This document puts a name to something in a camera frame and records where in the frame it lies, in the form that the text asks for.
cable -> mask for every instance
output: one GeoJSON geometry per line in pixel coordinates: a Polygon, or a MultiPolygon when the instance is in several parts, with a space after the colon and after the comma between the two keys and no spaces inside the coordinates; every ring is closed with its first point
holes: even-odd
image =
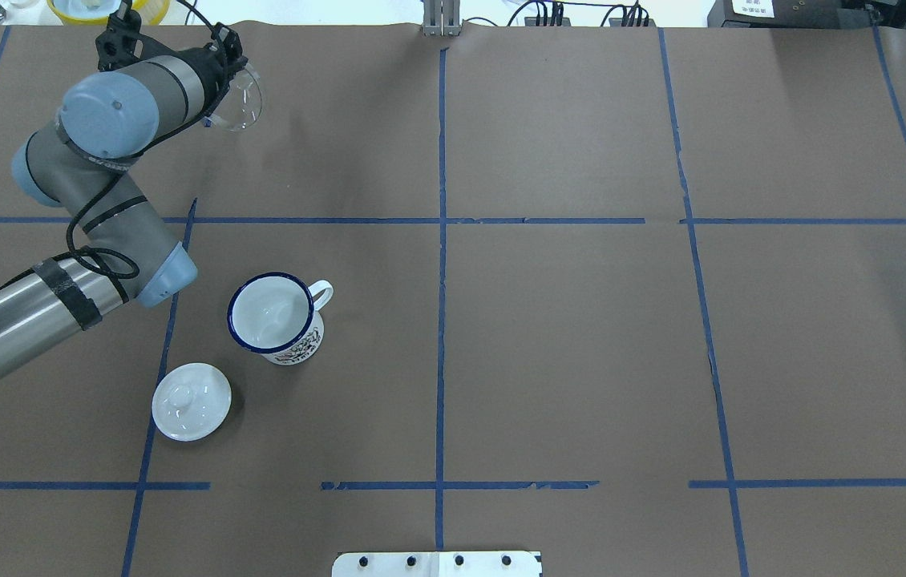
{"type": "Polygon", "coordinates": [[[643,10],[643,8],[641,5],[639,5],[639,3],[636,2],[635,5],[632,6],[632,9],[628,11],[626,22],[621,22],[621,26],[628,26],[629,28],[633,28],[636,25],[636,18],[641,17],[639,15],[639,10],[643,10]]]}
{"type": "MultiPolygon", "coordinates": [[[[196,9],[196,4],[197,4],[197,3],[200,3],[200,0],[193,0],[193,9],[194,9],[194,10],[196,9]]],[[[187,12],[186,12],[186,19],[185,19],[185,22],[183,22],[183,23],[185,23],[186,26],[189,25],[189,16],[192,16],[192,15],[193,15],[192,12],[190,12],[190,11],[187,11],[187,12]]]]}
{"type": "Polygon", "coordinates": [[[567,4],[568,6],[595,6],[596,8],[610,8],[619,6],[619,4],[591,4],[588,2],[560,2],[560,4],[567,4]]]}
{"type": "Polygon", "coordinates": [[[614,7],[610,8],[610,10],[606,11],[606,15],[603,16],[603,22],[599,22],[600,28],[603,28],[603,26],[606,26],[606,22],[608,21],[608,19],[610,19],[610,15],[613,14],[613,11],[617,10],[617,8],[621,8],[621,11],[623,12],[623,15],[621,16],[622,18],[624,18],[626,15],[628,15],[628,7],[623,4],[617,4],[614,7]]]}
{"type": "Polygon", "coordinates": [[[183,6],[185,6],[187,8],[187,10],[189,10],[190,14],[193,14],[194,16],[199,18],[200,21],[204,23],[204,26],[206,26],[208,30],[211,30],[212,33],[214,33],[214,25],[212,25],[211,21],[209,21],[207,18],[204,18],[204,15],[201,14],[200,11],[196,9],[196,6],[194,6],[193,4],[190,4],[189,2],[186,2],[186,0],[175,0],[175,1],[178,2],[179,4],[182,4],[183,6]]]}
{"type": "Polygon", "coordinates": [[[83,267],[87,271],[97,273],[101,276],[108,278],[116,279],[127,279],[127,278],[136,278],[139,276],[139,266],[135,263],[135,260],[129,258],[129,256],[123,255],[121,252],[112,251],[111,248],[102,248],[102,246],[83,246],[83,248],[75,247],[75,227],[79,226],[79,221],[83,219],[83,216],[86,215],[93,207],[96,207],[97,203],[101,200],[104,200],[104,197],[107,196],[109,192],[119,183],[119,180],[124,176],[124,172],[120,172],[117,175],[112,176],[111,180],[108,180],[108,183],[104,185],[104,188],[97,193],[96,196],[90,199],[86,205],[83,205],[82,209],[79,209],[79,212],[75,213],[75,216],[72,216],[71,220],[68,222],[68,228],[65,230],[65,244],[68,245],[68,256],[71,256],[72,259],[75,259],[76,263],[79,263],[80,267],[83,267]],[[131,269],[129,272],[117,272],[111,270],[109,267],[105,266],[104,263],[99,262],[99,266],[91,265],[84,260],[84,256],[89,256],[94,258],[94,255],[108,255],[114,256],[116,259],[121,260],[131,269]]]}
{"type": "MultiPolygon", "coordinates": [[[[518,6],[518,10],[514,11],[514,14],[511,16],[511,19],[509,19],[509,21],[507,22],[507,26],[511,26],[512,23],[514,23],[514,18],[516,18],[516,16],[518,16],[518,14],[520,14],[521,10],[525,10],[525,7],[528,6],[529,4],[540,5],[542,7],[542,14],[545,14],[544,17],[548,18],[548,12],[546,12],[544,0],[527,0],[527,2],[525,2],[524,4],[520,4],[520,6],[518,6]]],[[[535,8],[535,22],[538,23],[538,8],[535,8]]]]}
{"type": "Polygon", "coordinates": [[[498,23],[490,21],[489,18],[482,18],[482,16],[472,16],[472,18],[465,19],[464,22],[470,22],[470,21],[489,22],[489,23],[491,23],[491,25],[496,26],[496,28],[500,28],[500,25],[498,25],[498,23]]]}

black cable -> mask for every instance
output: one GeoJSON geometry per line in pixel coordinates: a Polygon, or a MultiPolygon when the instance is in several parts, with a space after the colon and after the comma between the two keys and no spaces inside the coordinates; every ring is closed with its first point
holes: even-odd
{"type": "Polygon", "coordinates": [[[68,228],[65,230],[65,244],[68,245],[68,256],[71,256],[72,259],[75,259],[76,263],[79,263],[80,267],[83,267],[87,271],[97,273],[101,276],[108,278],[117,278],[117,279],[126,279],[126,278],[136,278],[139,276],[139,265],[135,263],[135,260],[129,258],[129,256],[123,255],[121,252],[112,251],[111,248],[102,248],[102,246],[83,246],[83,248],[75,247],[75,227],[79,226],[79,221],[83,219],[83,216],[86,215],[93,207],[96,207],[97,203],[101,200],[104,200],[104,197],[119,183],[119,180],[124,176],[123,172],[120,172],[117,175],[112,176],[111,180],[108,180],[108,183],[104,185],[104,188],[97,193],[96,196],[90,199],[86,205],[83,205],[82,209],[79,209],[79,212],[75,213],[75,216],[72,216],[71,220],[68,222],[68,228]],[[91,265],[84,260],[85,256],[94,258],[94,255],[108,255],[114,256],[116,259],[121,260],[131,269],[129,272],[119,272],[111,270],[109,267],[105,266],[104,263],[99,263],[99,266],[91,265]]]}
{"type": "MultiPolygon", "coordinates": [[[[524,4],[520,4],[520,6],[518,6],[518,10],[514,11],[514,14],[511,16],[511,19],[509,19],[509,21],[507,22],[507,26],[512,26],[512,23],[514,23],[514,18],[516,18],[516,16],[518,16],[518,14],[520,14],[521,10],[525,10],[525,7],[528,6],[529,4],[540,5],[542,7],[542,14],[548,15],[548,12],[546,12],[544,0],[527,0],[527,2],[525,2],[524,4]]],[[[535,8],[535,23],[538,23],[538,8],[535,8]]]]}
{"type": "Polygon", "coordinates": [[[186,2],[186,0],[175,0],[175,1],[178,2],[179,4],[182,4],[183,6],[185,6],[187,8],[187,10],[189,10],[190,14],[193,14],[194,16],[199,18],[200,21],[204,23],[204,26],[206,26],[208,30],[211,30],[211,32],[214,32],[214,25],[207,18],[204,18],[204,15],[201,14],[200,11],[196,9],[196,5],[186,2]]]}
{"type": "Polygon", "coordinates": [[[498,25],[498,23],[490,21],[489,18],[482,18],[482,16],[472,16],[472,18],[465,19],[464,22],[471,22],[471,21],[489,22],[489,23],[491,23],[491,25],[496,26],[496,28],[500,28],[500,25],[498,25]]]}
{"type": "Polygon", "coordinates": [[[567,4],[568,6],[595,6],[596,8],[610,8],[617,6],[618,4],[592,4],[588,2],[560,2],[560,4],[567,4]]]}
{"type": "Polygon", "coordinates": [[[626,15],[628,15],[628,7],[623,4],[617,4],[617,6],[614,6],[614,7],[610,8],[610,10],[606,11],[606,15],[603,16],[603,22],[599,22],[600,28],[603,28],[603,26],[606,26],[606,22],[609,21],[610,15],[613,14],[613,11],[617,10],[617,8],[621,8],[621,12],[623,12],[621,18],[624,18],[626,15]]]}

white object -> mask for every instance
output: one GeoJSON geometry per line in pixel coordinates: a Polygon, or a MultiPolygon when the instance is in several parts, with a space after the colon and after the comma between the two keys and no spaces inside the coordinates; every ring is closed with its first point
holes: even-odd
{"type": "Polygon", "coordinates": [[[731,0],[731,7],[738,14],[756,18],[774,18],[773,0],[731,0]]]}
{"type": "Polygon", "coordinates": [[[211,113],[211,124],[229,132],[245,131],[252,127],[264,108],[259,81],[260,75],[247,63],[229,82],[229,93],[211,113]]]}
{"type": "Polygon", "coordinates": [[[535,551],[442,551],[343,554],[332,577],[541,577],[535,551]]]}
{"type": "Polygon", "coordinates": [[[196,441],[217,430],[232,404],[233,390],[221,370],[192,362],[160,380],[150,410],[164,436],[196,441]]]}
{"type": "Polygon", "coordinates": [[[115,11],[120,0],[54,0],[54,8],[72,18],[98,18],[115,11]]]}
{"type": "Polygon", "coordinates": [[[241,347],[276,365],[296,365],[321,347],[325,324],[318,311],[332,293],[327,280],[307,286],[284,272],[255,276],[229,302],[229,332],[241,347]]]}

black tape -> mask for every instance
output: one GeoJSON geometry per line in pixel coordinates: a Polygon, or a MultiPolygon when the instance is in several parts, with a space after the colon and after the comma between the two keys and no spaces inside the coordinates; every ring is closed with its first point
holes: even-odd
{"type": "Polygon", "coordinates": [[[134,196],[130,200],[126,200],[121,204],[116,204],[114,207],[106,209],[106,211],[99,213],[97,216],[94,216],[93,220],[87,222],[83,225],[83,233],[90,234],[90,230],[97,228],[105,220],[113,218],[113,216],[118,216],[120,213],[127,211],[129,208],[135,207],[137,204],[144,204],[146,202],[146,197],[142,194],[139,196],[134,196]]]}
{"type": "Polygon", "coordinates": [[[87,331],[98,322],[103,321],[104,317],[101,317],[100,310],[93,299],[83,295],[83,290],[79,288],[79,285],[53,259],[46,259],[33,266],[32,271],[42,278],[54,296],[61,300],[83,331],[87,331]]]}

white lid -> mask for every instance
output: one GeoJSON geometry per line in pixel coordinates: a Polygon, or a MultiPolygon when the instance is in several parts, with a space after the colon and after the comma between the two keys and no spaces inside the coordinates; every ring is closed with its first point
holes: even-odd
{"type": "Polygon", "coordinates": [[[204,362],[179,366],[164,376],[153,391],[153,422],[175,441],[196,441],[225,420],[233,390],[221,370],[204,362]]]}

